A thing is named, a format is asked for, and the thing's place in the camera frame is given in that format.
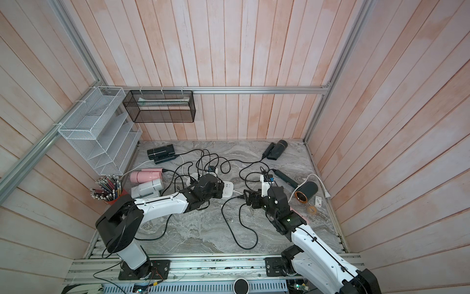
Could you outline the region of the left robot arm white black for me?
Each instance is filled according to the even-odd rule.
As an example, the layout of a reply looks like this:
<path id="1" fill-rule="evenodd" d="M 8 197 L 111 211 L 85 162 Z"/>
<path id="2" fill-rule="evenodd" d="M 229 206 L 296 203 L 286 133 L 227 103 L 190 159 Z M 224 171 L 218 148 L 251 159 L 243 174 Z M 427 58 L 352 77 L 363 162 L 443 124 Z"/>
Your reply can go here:
<path id="1" fill-rule="evenodd" d="M 120 197 L 96 221 L 96 229 L 110 254 L 122 260 L 122 269 L 129 270 L 137 279 L 152 273 L 154 266 L 149 256 L 135 239 L 142 223 L 173 214 L 184 214 L 199 209 L 212 198 L 220 199 L 225 183 L 206 174 L 177 193 L 153 198 Z"/>

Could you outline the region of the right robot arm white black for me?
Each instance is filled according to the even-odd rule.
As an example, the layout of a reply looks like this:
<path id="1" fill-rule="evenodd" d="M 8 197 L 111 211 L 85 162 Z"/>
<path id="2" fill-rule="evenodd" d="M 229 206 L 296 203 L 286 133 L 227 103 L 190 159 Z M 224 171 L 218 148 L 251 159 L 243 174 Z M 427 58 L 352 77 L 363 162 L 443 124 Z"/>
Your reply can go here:
<path id="1" fill-rule="evenodd" d="M 376 276 L 369 270 L 359 270 L 332 250 L 290 208 L 282 187 L 270 187 L 266 193 L 244 191 L 246 205 L 263 209 L 276 231 L 293 243 L 280 258 L 266 258 L 268 276 L 300 275 L 323 294 L 380 294 Z"/>

